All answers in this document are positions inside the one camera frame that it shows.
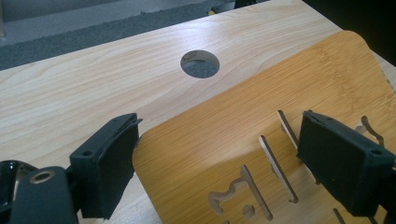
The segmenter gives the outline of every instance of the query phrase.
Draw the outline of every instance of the bamboo cutting board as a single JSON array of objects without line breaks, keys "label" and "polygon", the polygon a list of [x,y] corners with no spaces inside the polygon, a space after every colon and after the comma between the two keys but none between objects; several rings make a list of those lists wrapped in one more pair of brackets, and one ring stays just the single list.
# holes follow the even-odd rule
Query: bamboo cutting board
[{"label": "bamboo cutting board", "polygon": [[[349,127],[367,116],[396,152],[396,95],[364,40],[340,32],[143,134],[134,168],[163,223],[337,223],[334,208],[346,223],[368,223],[314,183],[280,128],[279,109],[297,136],[308,109]],[[260,135],[299,202],[289,202]],[[222,213],[209,202],[243,178],[254,182],[272,221],[247,182],[214,201]]]}]

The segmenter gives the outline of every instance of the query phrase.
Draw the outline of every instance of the curved cut-out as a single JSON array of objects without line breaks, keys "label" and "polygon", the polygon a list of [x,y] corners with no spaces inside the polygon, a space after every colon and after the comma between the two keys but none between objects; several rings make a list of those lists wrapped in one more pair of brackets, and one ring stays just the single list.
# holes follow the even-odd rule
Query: curved cut-out
[{"label": "curved cut-out", "polygon": [[268,220],[272,220],[274,217],[268,208],[268,205],[265,203],[264,198],[259,192],[259,189],[254,183],[253,177],[250,174],[250,171],[246,167],[246,165],[241,166],[241,177],[235,179],[231,182],[230,187],[226,192],[210,192],[208,195],[210,207],[218,214],[223,215],[224,211],[220,207],[220,203],[223,201],[230,200],[236,193],[238,187],[247,184],[259,203],[262,212]]}]

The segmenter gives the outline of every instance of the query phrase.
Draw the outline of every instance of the black clamp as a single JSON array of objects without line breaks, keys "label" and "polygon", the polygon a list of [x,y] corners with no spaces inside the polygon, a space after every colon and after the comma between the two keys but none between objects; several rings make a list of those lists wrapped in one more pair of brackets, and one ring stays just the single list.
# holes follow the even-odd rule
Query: black clamp
[{"label": "black clamp", "polygon": [[66,170],[2,161],[0,223],[78,223],[79,209],[83,217],[109,219],[134,175],[140,121],[136,114],[112,119],[70,155]]}]

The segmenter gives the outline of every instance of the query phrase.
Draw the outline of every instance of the gray carpet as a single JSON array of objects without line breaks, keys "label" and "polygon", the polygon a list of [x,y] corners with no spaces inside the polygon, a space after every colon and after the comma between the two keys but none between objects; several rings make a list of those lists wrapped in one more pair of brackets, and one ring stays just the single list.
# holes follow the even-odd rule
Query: gray carpet
[{"label": "gray carpet", "polygon": [[58,55],[139,35],[163,27],[192,21],[207,16],[210,8],[232,0],[207,0],[153,13],[142,13],[120,21],[106,22],[89,28],[46,36],[0,48],[0,70],[33,63]]}]

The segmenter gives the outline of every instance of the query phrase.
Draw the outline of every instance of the wooden panel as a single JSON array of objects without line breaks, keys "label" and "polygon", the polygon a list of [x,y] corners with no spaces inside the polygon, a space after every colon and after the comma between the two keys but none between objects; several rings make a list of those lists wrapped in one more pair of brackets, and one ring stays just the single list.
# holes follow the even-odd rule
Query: wooden panel
[{"label": "wooden panel", "polygon": [[[137,112],[144,133],[338,31],[302,1],[274,0],[0,71],[0,159],[67,167],[108,120]],[[219,58],[215,76],[183,73],[194,49]],[[158,221],[134,177],[109,222]]]},{"label": "wooden panel", "polygon": [[[299,134],[302,113],[315,112],[354,127],[368,116],[386,148],[396,153],[396,94],[363,39],[340,32],[257,76],[169,119],[143,134],[134,168],[163,223],[266,223],[247,186],[221,203],[224,215],[209,206],[210,192],[225,192],[251,172],[275,223],[335,223],[333,208],[349,223],[366,223],[345,209],[313,179],[295,157],[280,129],[276,111],[284,110]],[[298,203],[271,172],[259,143],[264,135],[285,171]],[[242,216],[246,204],[256,208]]]}]

